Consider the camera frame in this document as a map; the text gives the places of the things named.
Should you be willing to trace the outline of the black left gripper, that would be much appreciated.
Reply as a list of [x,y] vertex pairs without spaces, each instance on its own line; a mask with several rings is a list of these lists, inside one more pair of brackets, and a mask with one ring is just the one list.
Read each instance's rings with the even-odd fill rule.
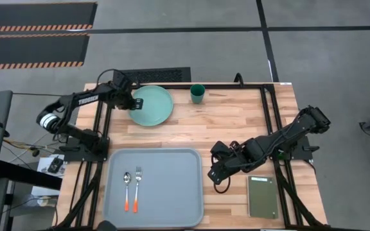
[[132,97],[132,84],[129,78],[113,79],[115,93],[112,95],[115,106],[120,110],[141,110],[144,100]]

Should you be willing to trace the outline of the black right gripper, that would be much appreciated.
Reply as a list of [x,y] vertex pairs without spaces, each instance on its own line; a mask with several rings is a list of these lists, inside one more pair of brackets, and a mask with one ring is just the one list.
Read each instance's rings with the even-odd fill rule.
[[232,142],[231,146],[227,146],[222,141],[217,141],[210,152],[212,157],[216,159],[215,167],[217,169],[210,169],[207,175],[215,185],[222,183],[225,179],[225,172],[242,171],[248,173],[252,170],[247,156],[237,142]]

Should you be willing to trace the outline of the mint green plate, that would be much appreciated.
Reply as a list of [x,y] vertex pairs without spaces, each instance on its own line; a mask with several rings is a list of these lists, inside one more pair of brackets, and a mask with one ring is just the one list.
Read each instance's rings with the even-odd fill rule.
[[141,110],[131,110],[128,114],[133,122],[141,126],[155,126],[161,124],[173,111],[173,99],[164,88],[148,85],[137,89],[134,98],[143,99]]

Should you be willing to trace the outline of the teal green cup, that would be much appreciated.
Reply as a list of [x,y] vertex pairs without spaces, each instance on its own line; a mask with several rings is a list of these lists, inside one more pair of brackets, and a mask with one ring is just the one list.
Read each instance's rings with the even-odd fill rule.
[[195,104],[200,104],[204,98],[205,87],[201,84],[194,84],[190,88],[191,100]]

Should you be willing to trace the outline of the orange-handled metal fork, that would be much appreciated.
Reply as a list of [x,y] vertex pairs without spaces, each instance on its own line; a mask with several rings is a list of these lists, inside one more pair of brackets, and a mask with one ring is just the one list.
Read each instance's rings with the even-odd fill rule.
[[136,167],[136,191],[134,198],[133,213],[138,212],[138,194],[139,194],[139,183],[142,179],[142,168],[140,166]]

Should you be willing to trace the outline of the orange-handled metal spoon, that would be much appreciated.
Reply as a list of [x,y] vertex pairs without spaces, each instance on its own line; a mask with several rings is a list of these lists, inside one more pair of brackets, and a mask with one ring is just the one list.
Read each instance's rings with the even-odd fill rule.
[[131,175],[129,172],[125,172],[123,175],[123,181],[125,183],[125,204],[124,204],[124,210],[125,212],[129,211],[129,183],[131,181]]

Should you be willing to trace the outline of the grey plastic tray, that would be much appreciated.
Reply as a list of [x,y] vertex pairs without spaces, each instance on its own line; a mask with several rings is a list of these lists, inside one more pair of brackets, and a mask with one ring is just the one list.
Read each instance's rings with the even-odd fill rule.
[[[133,213],[136,167],[142,168],[138,212]],[[129,172],[129,211],[125,183]],[[102,216],[117,228],[188,228],[204,216],[202,159],[191,148],[121,149],[108,161]]]

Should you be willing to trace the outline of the black textured floor mat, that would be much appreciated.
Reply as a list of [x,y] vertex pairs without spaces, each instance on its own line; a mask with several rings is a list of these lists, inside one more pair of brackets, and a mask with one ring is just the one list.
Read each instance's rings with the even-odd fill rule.
[[190,67],[129,69],[121,72],[139,83],[191,82]]

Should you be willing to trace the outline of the dark green flat board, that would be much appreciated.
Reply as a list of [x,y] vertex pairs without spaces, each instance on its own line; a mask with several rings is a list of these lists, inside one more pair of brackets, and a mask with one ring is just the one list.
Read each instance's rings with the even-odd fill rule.
[[272,177],[247,177],[248,214],[254,218],[277,219],[278,196]]

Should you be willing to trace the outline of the black handheld controller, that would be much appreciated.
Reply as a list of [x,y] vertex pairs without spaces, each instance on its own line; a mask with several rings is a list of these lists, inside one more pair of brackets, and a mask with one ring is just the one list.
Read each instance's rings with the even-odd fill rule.
[[48,167],[48,173],[53,173],[53,174],[58,173],[63,163],[64,161],[61,158],[55,157]]

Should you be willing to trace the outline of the black hazard-striped floor mat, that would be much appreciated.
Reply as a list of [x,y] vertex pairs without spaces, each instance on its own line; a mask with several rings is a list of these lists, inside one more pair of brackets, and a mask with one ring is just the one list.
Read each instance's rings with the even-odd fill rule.
[[0,31],[86,30],[98,3],[0,4]]
[[90,36],[4,35],[0,36],[0,69],[81,67]]

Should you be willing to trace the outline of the white paper sheet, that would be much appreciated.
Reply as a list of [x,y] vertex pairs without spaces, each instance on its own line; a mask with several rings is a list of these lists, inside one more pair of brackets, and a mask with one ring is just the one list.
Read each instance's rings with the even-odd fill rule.
[[[63,155],[58,155],[58,154],[50,155],[49,157],[41,157],[40,160],[39,160],[37,171],[41,172],[41,173],[46,173],[46,174],[51,175],[51,176],[56,176],[56,177],[59,177],[59,178],[63,178],[64,173],[65,173],[65,169],[66,169],[65,164],[61,165],[61,167],[60,167],[60,169],[58,170],[57,173],[50,173],[48,171],[48,167],[51,165],[52,161],[56,157],[58,157],[61,160],[64,159]],[[59,190],[48,189],[48,188],[45,188],[45,187],[33,186],[32,190],[31,190],[31,195],[33,195],[33,196],[58,196],[59,194],[60,194]]]

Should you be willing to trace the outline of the roll of tape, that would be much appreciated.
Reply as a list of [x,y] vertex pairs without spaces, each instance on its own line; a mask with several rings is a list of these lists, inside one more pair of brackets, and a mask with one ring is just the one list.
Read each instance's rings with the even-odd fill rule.
[[37,199],[40,207],[56,207],[58,198],[56,196],[41,196]]

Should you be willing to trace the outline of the black aluminium table frame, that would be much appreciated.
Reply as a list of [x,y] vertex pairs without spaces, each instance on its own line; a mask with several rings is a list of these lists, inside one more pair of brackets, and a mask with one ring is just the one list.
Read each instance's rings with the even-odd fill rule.
[[[204,216],[197,229],[253,229],[284,228],[281,202],[278,202],[278,219],[251,218],[248,215],[247,175],[237,173],[231,178],[231,187],[225,194],[217,194],[212,181],[206,176],[211,161],[209,150],[216,141],[229,144],[243,142],[251,137],[267,135],[281,125],[286,125],[297,114],[297,102],[293,86],[289,83],[237,83],[206,84],[203,104],[191,102],[189,86],[178,83],[162,87],[173,97],[174,108],[168,120],[155,127],[139,126],[129,119],[127,111],[112,110],[109,121],[110,155],[121,148],[180,148],[196,149],[202,157]],[[307,209],[321,223],[327,224],[316,175],[307,163],[293,159],[291,170],[296,191]],[[69,213],[75,183],[76,203],[84,185],[84,176],[92,178],[96,164],[91,168],[84,163],[78,174],[79,163],[66,166],[58,199],[58,222]],[[107,179],[107,165],[103,164],[101,184],[93,214],[93,195],[78,215],[78,226],[99,224],[104,206],[103,194]]]

